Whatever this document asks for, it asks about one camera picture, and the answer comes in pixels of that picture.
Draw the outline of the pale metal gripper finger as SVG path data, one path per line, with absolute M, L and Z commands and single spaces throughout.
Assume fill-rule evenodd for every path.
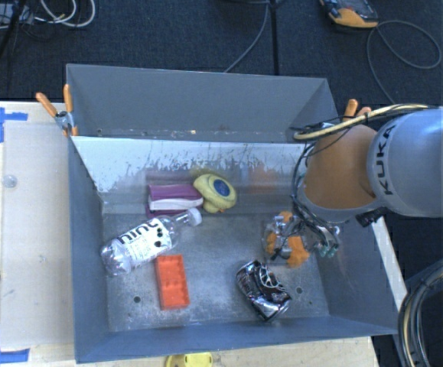
M 265 226 L 264 240 L 275 240 L 278 237 L 288 238 L 298 230 L 298 222 L 271 222 Z
M 277 239 L 274 244 L 272 261 L 287 261 L 291 257 L 292 247 L 287 239 Z

